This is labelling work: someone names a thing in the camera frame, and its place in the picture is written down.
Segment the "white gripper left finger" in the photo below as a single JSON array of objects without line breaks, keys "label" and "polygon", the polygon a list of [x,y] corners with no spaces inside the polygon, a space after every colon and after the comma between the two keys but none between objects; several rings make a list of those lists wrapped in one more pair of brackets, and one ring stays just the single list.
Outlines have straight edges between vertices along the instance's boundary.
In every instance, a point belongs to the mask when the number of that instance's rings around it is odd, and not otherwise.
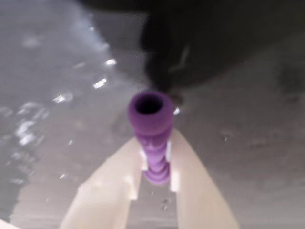
[{"label": "white gripper left finger", "polygon": [[62,229],[124,229],[131,201],[137,200],[145,161],[132,138],[78,187]]}]

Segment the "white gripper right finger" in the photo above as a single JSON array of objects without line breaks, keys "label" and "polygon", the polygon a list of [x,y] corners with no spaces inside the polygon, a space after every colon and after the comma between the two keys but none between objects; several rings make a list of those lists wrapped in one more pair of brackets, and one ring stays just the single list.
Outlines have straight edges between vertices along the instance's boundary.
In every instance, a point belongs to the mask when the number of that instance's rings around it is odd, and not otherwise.
[{"label": "white gripper right finger", "polygon": [[178,228],[238,229],[206,167],[178,130],[172,131],[170,146],[170,189],[176,194]]}]

